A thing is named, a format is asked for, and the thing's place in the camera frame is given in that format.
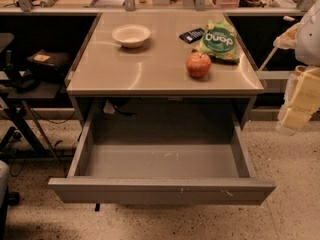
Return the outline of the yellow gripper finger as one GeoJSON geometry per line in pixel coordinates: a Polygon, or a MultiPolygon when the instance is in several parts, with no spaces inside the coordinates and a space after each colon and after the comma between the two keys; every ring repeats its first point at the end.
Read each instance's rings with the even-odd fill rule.
{"type": "Polygon", "coordinates": [[[293,26],[289,27],[284,33],[278,36],[274,42],[273,46],[275,48],[280,48],[283,50],[294,49],[295,48],[295,40],[296,40],[296,32],[298,30],[299,24],[296,23],[293,26]]]}
{"type": "Polygon", "coordinates": [[[294,135],[319,109],[320,68],[297,66],[287,81],[276,130],[283,135],[294,135]]]}

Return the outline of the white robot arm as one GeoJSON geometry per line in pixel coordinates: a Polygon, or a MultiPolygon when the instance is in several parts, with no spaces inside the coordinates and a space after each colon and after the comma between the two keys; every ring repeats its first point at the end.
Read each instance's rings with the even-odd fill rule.
{"type": "Polygon", "coordinates": [[[299,23],[277,37],[275,48],[294,49],[298,65],[287,80],[284,104],[276,130],[291,136],[301,130],[320,109],[320,1],[317,0],[299,23]]]}

